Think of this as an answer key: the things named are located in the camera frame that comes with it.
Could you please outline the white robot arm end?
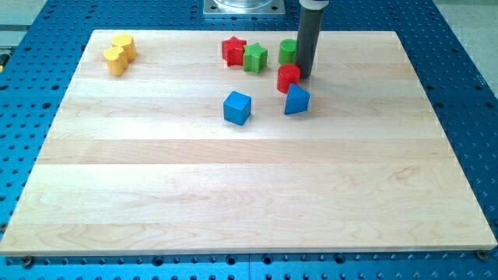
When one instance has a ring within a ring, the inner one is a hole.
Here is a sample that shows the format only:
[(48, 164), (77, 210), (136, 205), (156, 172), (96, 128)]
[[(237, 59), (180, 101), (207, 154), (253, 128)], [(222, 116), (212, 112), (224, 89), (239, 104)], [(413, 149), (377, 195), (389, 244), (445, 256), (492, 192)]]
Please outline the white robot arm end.
[(329, 2), (329, 0), (299, 0), (303, 8), (315, 11), (325, 9)]

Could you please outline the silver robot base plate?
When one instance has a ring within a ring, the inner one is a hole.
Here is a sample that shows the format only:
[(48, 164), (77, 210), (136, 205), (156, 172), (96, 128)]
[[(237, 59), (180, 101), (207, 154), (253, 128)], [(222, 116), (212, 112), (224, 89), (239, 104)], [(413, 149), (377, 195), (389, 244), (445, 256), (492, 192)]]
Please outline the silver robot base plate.
[(282, 15), (284, 0), (203, 0), (203, 13), (210, 16)]

